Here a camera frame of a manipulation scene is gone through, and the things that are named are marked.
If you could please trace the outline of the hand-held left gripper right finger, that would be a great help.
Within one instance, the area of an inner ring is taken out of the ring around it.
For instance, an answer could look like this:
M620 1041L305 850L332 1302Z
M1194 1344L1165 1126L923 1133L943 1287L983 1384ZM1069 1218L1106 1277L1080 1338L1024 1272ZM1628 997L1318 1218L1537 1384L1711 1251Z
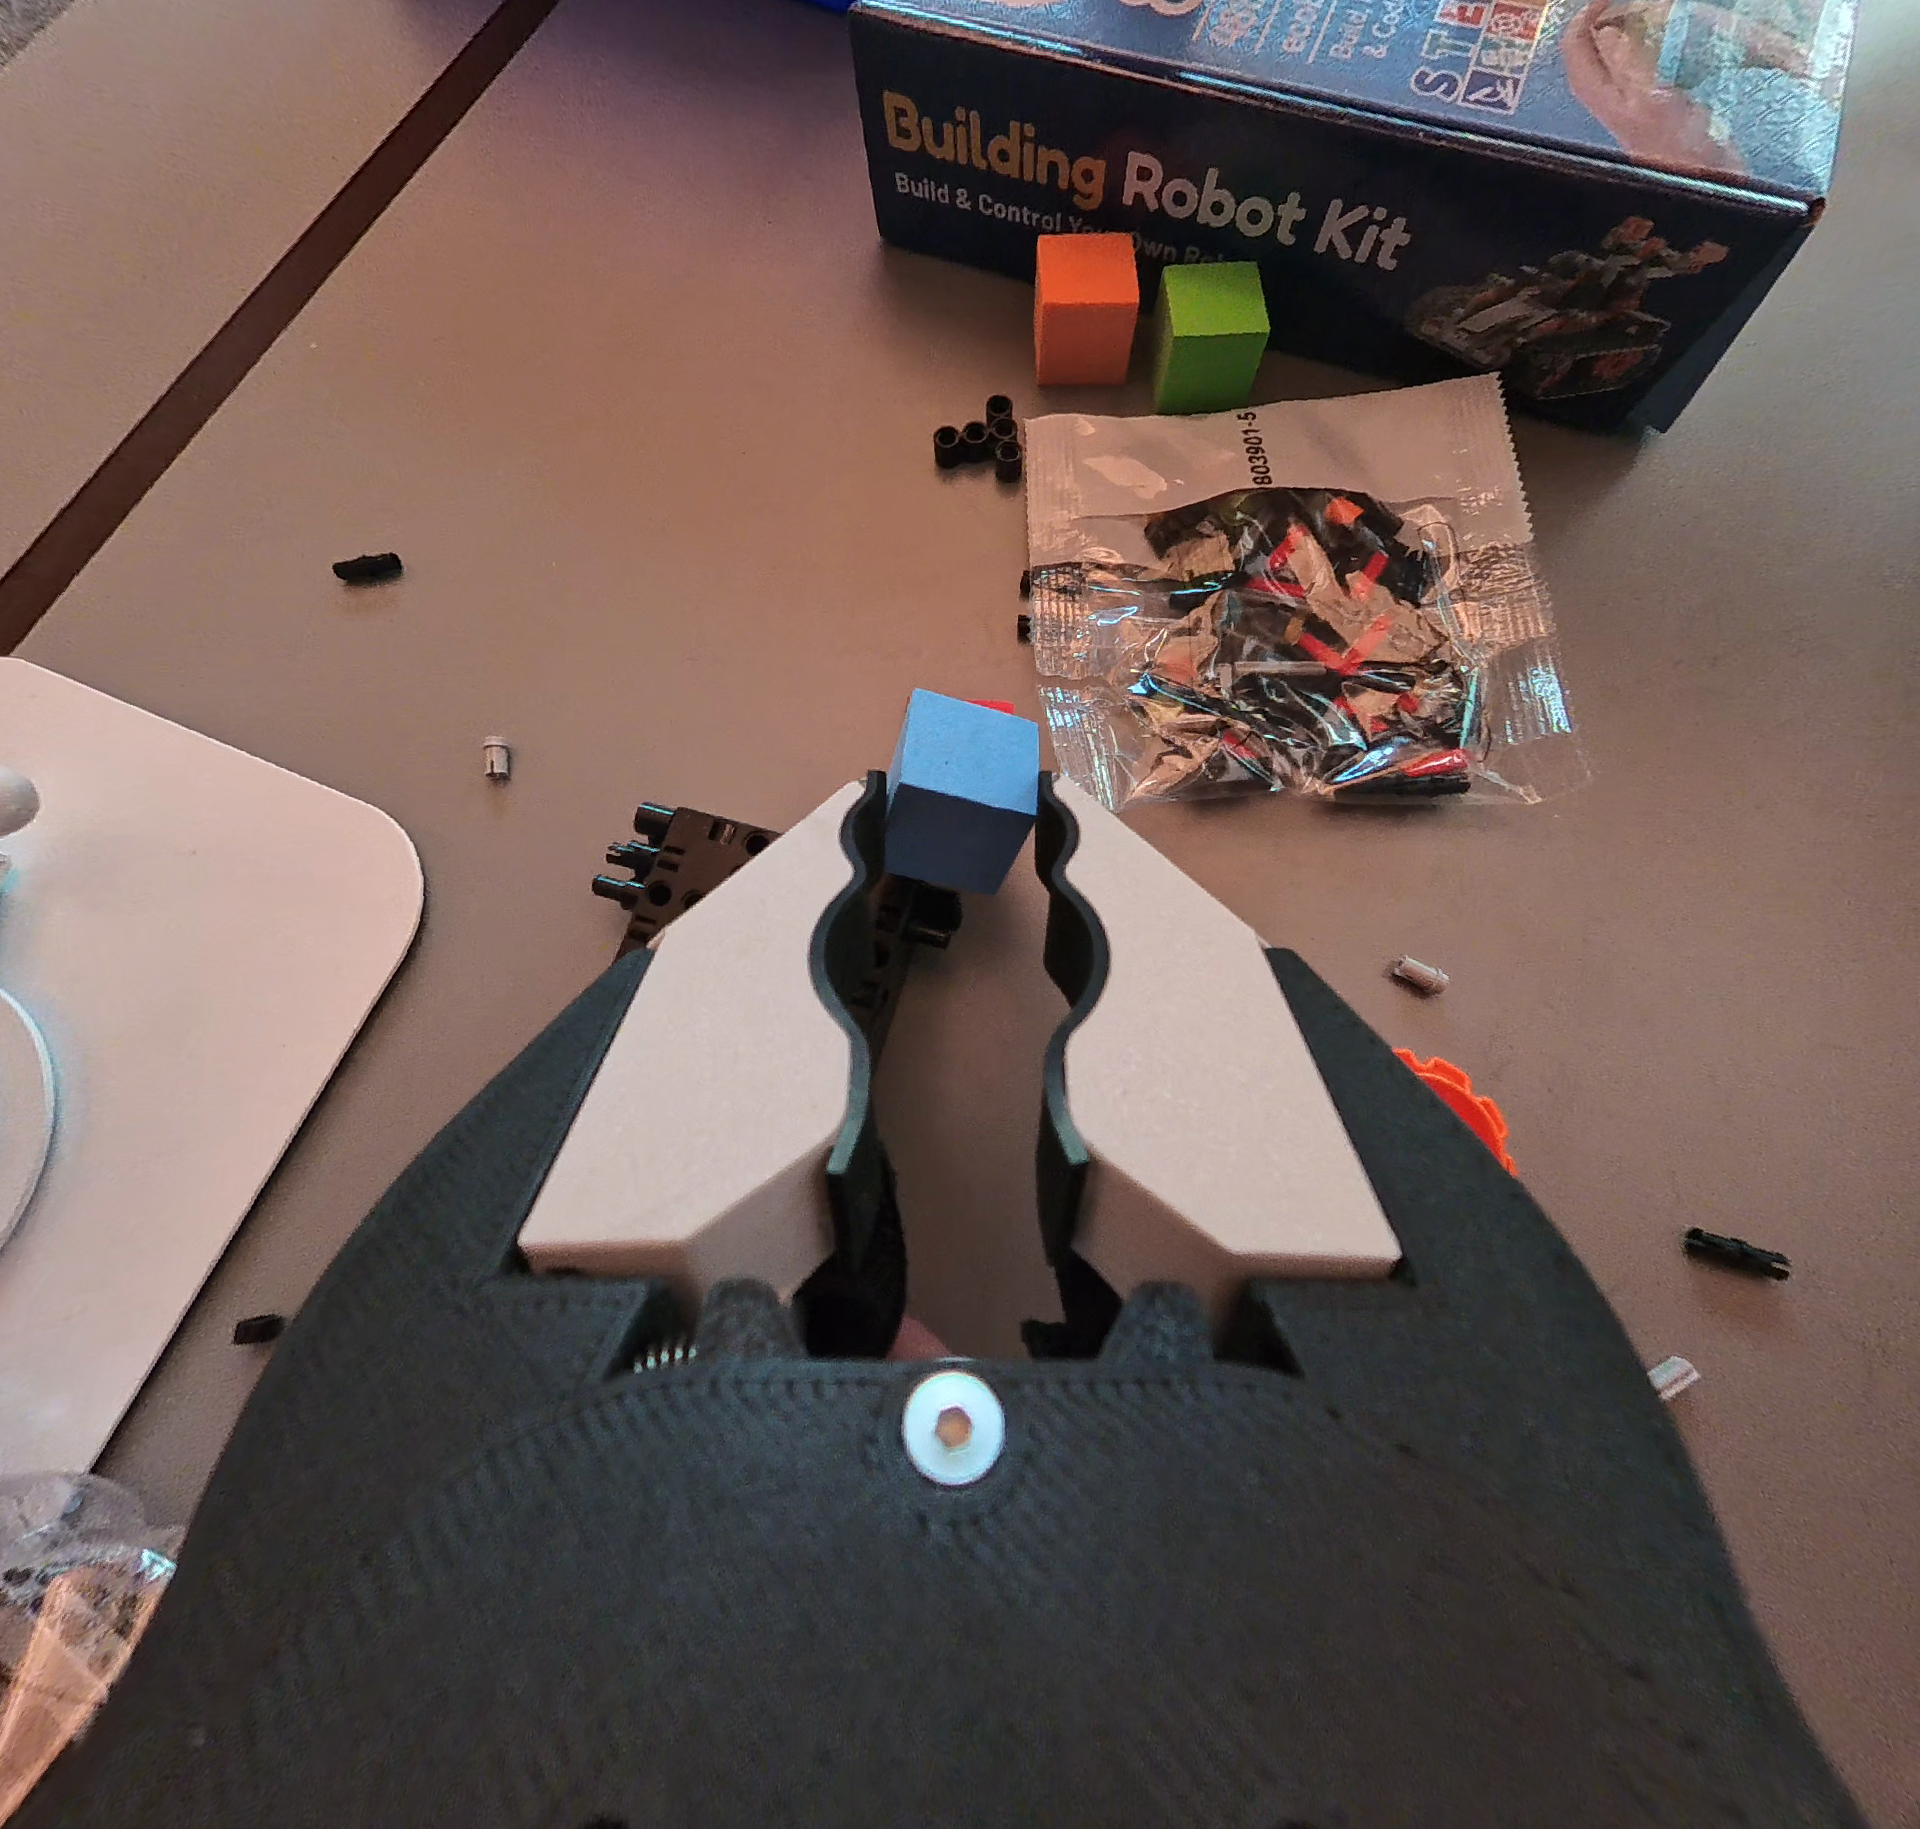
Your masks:
M1189 1287L1222 1338L1246 1283L1376 1280L1400 1242L1255 931L1076 787L1045 776L1039 1218L1088 1359L1138 1287Z

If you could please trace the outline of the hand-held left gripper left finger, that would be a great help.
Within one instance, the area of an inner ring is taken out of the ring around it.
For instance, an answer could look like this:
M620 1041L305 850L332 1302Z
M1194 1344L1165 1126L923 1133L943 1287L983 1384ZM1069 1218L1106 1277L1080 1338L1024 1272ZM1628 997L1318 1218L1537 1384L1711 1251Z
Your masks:
M878 1359L904 1238L871 1107L869 981L886 778L835 790L656 946L519 1234L539 1274L660 1277L685 1309L752 1277L804 1344Z

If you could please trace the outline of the light blue foam cube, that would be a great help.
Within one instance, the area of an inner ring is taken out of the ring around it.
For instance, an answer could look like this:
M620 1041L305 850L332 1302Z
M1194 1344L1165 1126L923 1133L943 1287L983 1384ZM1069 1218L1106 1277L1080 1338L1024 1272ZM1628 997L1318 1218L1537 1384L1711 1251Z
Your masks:
M994 894L1036 820L1039 725L913 688L887 769L886 871Z

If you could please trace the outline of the green foam cube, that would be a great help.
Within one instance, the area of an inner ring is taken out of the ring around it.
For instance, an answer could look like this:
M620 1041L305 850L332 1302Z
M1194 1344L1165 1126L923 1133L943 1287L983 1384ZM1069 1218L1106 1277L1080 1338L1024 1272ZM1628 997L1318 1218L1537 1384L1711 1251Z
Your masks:
M1152 320L1152 410L1183 416L1249 407L1267 342L1256 264L1165 265Z

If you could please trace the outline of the orange foam cube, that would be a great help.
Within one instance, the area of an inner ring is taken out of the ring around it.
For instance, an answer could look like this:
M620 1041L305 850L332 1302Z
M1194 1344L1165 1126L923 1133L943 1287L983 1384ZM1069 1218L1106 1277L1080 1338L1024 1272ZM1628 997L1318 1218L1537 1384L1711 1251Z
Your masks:
M1126 233L1045 233L1035 258L1035 381L1119 387L1138 324L1138 270Z

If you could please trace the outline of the clear bag with orange gears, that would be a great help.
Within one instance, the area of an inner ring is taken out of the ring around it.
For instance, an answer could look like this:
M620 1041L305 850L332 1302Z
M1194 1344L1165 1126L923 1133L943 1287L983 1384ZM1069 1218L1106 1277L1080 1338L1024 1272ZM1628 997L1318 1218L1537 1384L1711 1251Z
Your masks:
M180 1528L94 1475L2 1482L2 1816L124 1673L178 1567Z

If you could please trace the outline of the grey desk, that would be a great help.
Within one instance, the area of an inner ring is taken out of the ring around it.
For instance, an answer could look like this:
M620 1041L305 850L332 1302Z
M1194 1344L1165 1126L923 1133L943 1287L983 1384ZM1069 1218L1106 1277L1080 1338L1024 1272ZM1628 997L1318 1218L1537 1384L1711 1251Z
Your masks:
M6 70L4 557L156 407L504 0L83 0ZM1754 1615L1916 1824L1916 0L1836 188L1681 421L1516 425L1588 787L1149 808L1376 1029L1492 1094L1674 1409ZM172 1525L291 1311L596 971L641 801L789 826L911 687L1011 698L1030 290L878 243L847 35L559 0L19 653L388 811L417 952L102 1467ZM396 552L402 577L332 566ZM482 739L517 752L482 782ZM1395 977L1419 957L1451 983ZM1699 1227L1786 1254L1752 1280Z

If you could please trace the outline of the black perforated brick plate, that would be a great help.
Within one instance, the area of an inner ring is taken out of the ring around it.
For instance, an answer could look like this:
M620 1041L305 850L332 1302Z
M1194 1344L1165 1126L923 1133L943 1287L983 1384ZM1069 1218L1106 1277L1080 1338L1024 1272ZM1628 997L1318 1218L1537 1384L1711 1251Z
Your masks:
M608 847L596 897L628 920L615 959L654 949L662 927L778 840L778 831L694 808L639 805L634 837ZM866 897L869 949L842 989L878 1060L916 949L943 952L960 926L960 894L913 878L876 875Z

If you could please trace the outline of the orange gear wheel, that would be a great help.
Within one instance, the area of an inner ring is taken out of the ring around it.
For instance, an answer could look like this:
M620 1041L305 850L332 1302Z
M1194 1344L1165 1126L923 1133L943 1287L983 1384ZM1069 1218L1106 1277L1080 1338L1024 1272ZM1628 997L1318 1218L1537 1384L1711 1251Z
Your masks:
M1518 1172L1509 1149L1509 1123L1498 1104L1479 1094L1466 1070L1443 1057L1419 1055L1414 1049L1395 1049L1395 1053L1490 1149L1509 1173Z

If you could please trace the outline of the clear bag black red parts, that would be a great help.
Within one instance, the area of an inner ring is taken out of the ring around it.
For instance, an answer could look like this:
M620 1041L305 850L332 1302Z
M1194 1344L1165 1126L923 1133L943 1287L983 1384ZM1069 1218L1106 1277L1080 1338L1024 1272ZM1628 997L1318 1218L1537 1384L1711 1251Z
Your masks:
M1585 782L1496 376L1024 427L1021 629L1107 809Z

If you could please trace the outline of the white stand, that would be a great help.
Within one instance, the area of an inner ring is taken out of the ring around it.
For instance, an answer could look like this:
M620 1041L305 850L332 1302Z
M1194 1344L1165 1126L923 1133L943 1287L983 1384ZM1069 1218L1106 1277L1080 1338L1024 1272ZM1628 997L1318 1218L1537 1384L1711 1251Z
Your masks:
M2 663L4 999L53 1057L2 1254L2 1464L90 1469L418 931L382 809Z

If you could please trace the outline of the black ball connector piece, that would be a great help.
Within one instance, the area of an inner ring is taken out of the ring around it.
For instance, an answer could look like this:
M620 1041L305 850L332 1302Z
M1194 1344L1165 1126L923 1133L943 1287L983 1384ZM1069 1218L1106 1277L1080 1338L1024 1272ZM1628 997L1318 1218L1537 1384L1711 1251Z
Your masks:
M1024 452L1013 397L994 394L976 420L938 427L930 449L943 474L983 469L991 472L997 482L1021 482Z

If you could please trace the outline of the blue robot kit box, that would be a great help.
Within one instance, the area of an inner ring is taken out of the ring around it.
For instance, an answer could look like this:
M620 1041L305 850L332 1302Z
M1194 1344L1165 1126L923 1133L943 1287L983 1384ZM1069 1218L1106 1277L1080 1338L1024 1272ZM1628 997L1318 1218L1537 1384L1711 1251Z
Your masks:
M862 0L876 230L1255 260L1271 339L1664 432L1818 223L1859 0Z

